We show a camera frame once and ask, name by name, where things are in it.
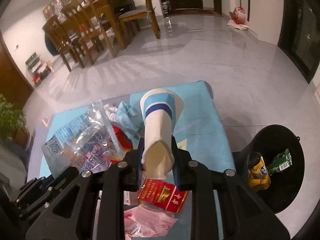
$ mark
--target cardboard box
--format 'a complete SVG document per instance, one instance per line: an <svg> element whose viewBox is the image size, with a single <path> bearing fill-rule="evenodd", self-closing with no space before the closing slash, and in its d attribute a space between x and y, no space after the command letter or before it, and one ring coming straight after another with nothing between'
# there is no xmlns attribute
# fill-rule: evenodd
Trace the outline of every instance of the cardboard box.
<svg viewBox="0 0 320 240"><path fill-rule="evenodd" d="M123 204L128 206L138 205L138 192L123 192Z"/></svg>
<svg viewBox="0 0 320 240"><path fill-rule="evenodd" d="M158 179L145 179L138 199L165 210L179 213L187 191L179 191L173 184Z"/></svg>

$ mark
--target green wrapper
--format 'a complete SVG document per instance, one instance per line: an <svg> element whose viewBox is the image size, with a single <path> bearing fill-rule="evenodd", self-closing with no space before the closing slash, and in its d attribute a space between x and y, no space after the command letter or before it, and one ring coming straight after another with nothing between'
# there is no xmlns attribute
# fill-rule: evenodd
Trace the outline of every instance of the green wrapper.
<svg viewBox="0 0 320 240"><path fill-rule="evenodd" d="M286 149L284 152L278 154L273 162L267 166L269 175L272 175L275 172L282 172L289 168L292 165L292 159L289 152L289 149Z"/></svg>

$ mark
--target black trash can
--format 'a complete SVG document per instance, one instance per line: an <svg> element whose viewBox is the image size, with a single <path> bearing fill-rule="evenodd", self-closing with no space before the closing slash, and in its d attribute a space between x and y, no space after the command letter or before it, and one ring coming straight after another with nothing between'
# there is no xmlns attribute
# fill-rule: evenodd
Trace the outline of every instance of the black trash can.
<svg viewBox="0 0 320 240"><path fill-rule="evenodd" d="M273 158L287 148L292 157L292 166L274 173L270 187L260 190L257 194L269 206L274 213L286 209L297 196L304 176L304 156L300 145L300 138L295 136L288 128L273 124L263 128L242 151L233 153L237 173L245 180L248 174L249 161L252 162L254 154L258 152L268 166Z"/></svg>

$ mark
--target blue stripe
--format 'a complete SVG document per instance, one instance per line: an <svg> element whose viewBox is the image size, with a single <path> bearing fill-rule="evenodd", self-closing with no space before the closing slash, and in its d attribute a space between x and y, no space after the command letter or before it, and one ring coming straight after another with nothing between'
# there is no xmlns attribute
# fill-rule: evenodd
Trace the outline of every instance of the blue stripe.
<svg viewBox="0 0 320 240"><path fill-rule="evenodd" d="M143 105L143 121L146 121L146 110L147 108L154 104L154 103L159 103L159 102L166 102L169 107L171 108L172 111L172 131L174 127L176 126L176 105L174 102L174 95L169 94L169 93L158 93L158 94L153 94L150 95L146 98L146 101L144 102Z"/></svg>
<svg viewBox="0 0 320 240"><path fill-rule="evenodd" d="M171 111L170 107L167 106L166 104L156 104L156 105L150 106L148 108L148 110L146 111L146 118L149 114L151 114L152 112L154 112L156 110L166 111L166 113L170 116L171 122L172 122L172 111Z"/></svg>

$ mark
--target wooden dining table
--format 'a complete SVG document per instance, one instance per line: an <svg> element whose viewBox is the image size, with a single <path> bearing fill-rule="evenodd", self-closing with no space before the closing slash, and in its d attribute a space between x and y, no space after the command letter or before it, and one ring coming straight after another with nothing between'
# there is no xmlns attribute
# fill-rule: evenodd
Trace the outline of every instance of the wooden dining table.
<svg viewBox="0 0 320 240"><path fill-rule="evenodd" d="M125 49L127 47L127 44L124 39L123 33L118 25L117 16L115 15L115 9L118 7L128 6L130 10L134 10L135 5L133 0L98 0L95 1L93 5L98 14L105 14L107 16L108 21L115 33L115 37L119 43L120 49ZM90 18L95 17L95 13L89 4L85 5L83 9ZM61 26L65 31L71 31L74 29L75 23L71 18L68 18L61 23Z"/></svg>

